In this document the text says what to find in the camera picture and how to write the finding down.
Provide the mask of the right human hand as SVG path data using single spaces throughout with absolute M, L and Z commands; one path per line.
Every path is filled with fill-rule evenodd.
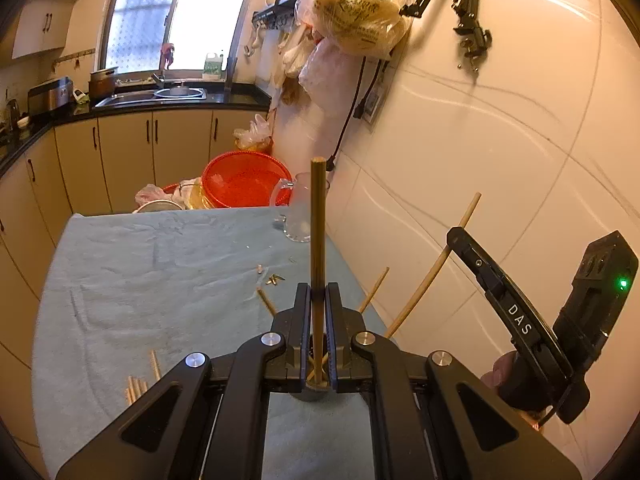
M 516 356 L 518 354 L 515 351 L 510 351 L 500 358 L 494 363 L 492 369 L 485 373 L 480 381 L 491 388 L 493 392 L 498 391 L 498 387 L 501 386 L 511 375 L 513 364 L 515 362 Z M 518 414 L 521 415 L 521 418 L 526 420 L 530 426 L 532 426 L 538 432 L 543 432 L 544 428 L 540 426 L 540 422 L 542 416 L 544 416 L 544 412 L 535 413 L 535 412 L 526 412 L 521 410 L 516 410 Z

